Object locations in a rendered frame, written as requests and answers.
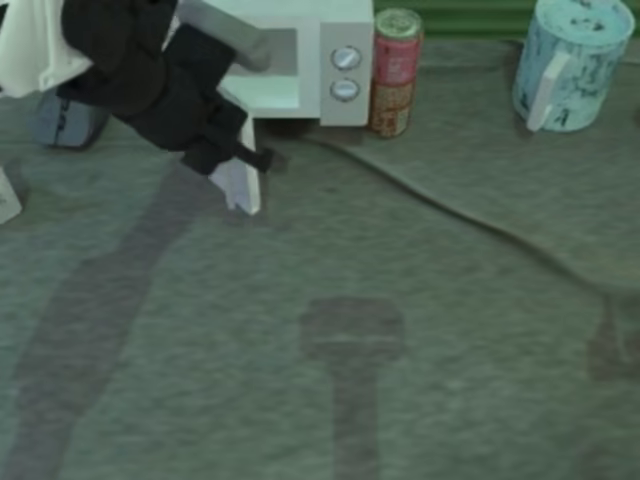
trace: green fabric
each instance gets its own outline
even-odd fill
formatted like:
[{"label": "green fabric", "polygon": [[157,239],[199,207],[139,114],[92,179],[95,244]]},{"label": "green fabric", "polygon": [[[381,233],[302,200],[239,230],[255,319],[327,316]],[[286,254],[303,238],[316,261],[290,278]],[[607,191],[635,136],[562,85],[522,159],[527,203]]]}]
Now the green fabric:
[{"label": "green fabric", "polygon": [[[535,0],[374,0],[376,9],[404,7],[420,14],[429,38],[506,39],[526,35]],[[638,0],[625,3],[637,15]]]},{"label": "green fabric", "polygon": [[0,228],[0,479],[639,478],[603,291],[640,285],[640,71],[593,128],[527,138],[514,52],[427,54],[402,138],[267,125],[291,164],[252,219],[115,122],[43,151],[33,101],[0,103],[26,198]]}]

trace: green curtain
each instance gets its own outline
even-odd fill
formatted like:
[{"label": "green curtain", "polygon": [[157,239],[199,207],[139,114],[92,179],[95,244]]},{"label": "green curtain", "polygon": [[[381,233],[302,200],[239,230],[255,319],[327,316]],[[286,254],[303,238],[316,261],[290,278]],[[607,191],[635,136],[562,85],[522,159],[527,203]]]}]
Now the green curtain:
[{"label": "green curtain", "polygon": [[[374,0],[376,9],[410,8],[430,38],[502,38],[526,35],[535,0]],[[640,18],[640,0],[627,0]]]}]

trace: microwave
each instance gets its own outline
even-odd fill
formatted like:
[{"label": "microwave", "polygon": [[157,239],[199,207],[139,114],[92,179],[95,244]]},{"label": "microwave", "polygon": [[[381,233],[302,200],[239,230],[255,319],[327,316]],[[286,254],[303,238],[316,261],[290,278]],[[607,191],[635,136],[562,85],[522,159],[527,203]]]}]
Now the microwave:
[{"label": "microwave", "polygon": [[[259,58],[259,36],[268,48],[265,68],[235,64],[220,92],[242,106],[249,120],[241,141],[255,148],[255,119],[317,119],[327,127],[368,123],[373,73],[373,0],[180,0],[178,19]],[[257,171],[234,159],[211,181],[230,209],[261,209]]]}]

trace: mug rim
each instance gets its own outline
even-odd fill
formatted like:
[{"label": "mug rim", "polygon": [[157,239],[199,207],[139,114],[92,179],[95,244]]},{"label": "mug rim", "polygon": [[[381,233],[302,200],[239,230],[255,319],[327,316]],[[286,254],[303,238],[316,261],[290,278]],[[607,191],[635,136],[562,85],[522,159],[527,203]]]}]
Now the mug rim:
[{"label": "mug rim", "polygon": [[575,39],[572,39],[569,35],[564,34],[562,32],[558,32],[557,29],[555,28],[549,28],[548,25],[543,23],[541,21],[542,12],[545,11],[544,9],[552,7],[555,3],[558,2],[558,0],[538,0],[535,7],[535,17],[536,17],[536,20],[538,20],[538,23],[540,24],[541,28],[549,32],[551,35],[558,37],[566,42],[573,43],[576,45],[589,46],[589,47],[614,46],[614,45],[618,45],[620,43],[628,41],[633,36],[633,33],[636,29],[636,17],[631,11],[631,9],[629,8],[629,6],[624,1],[622,0],[606,0],[606,1],[611,6],[618,6],[620,8],[621,13],[623,13],[629,20],[629,28],[625,30],[625,32],[621,34],[619,37],[616,37],[615,40],[606,42],[606,43],[599,42],[597,40],[576,41]]}]

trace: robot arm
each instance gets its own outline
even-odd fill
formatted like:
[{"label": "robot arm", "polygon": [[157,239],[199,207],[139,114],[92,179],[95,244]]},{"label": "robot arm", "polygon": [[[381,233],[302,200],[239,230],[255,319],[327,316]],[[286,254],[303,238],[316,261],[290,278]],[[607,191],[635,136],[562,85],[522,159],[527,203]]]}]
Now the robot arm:
[{"label": "robot arm", "polygon": [[[59,23],[54,24],[60,31],[58,43],[76,57],[82,54],[85,62],[76,61],[81,71],[57,85],[55,80],[51,85],[49,76],[48,86],[57,86],[61,98],[109,111],[156,146],[184,152],[183,162],[202,175],[211,175],[232,158],[266,172],[273,152],[256,153],[238,141],[248,115],[217,88],[231,65],[246,58],[188,24],[181,25],[164,48],[178,1],[11,0],[9,13],[14,5],[26,8],[31,3],[37,10],[42,3],[50,20],[56,15],[51,6],[60,6]],[[197,0],[185,3],[215,10]],[[20,15],[13,14],[15,30]],[[0,32],[3,57],[10,51],[1,45],[6,27]],[[56,40],[54,30],[48,32],[49,47]],[[43,83],[41,75],[40,89]]]}]

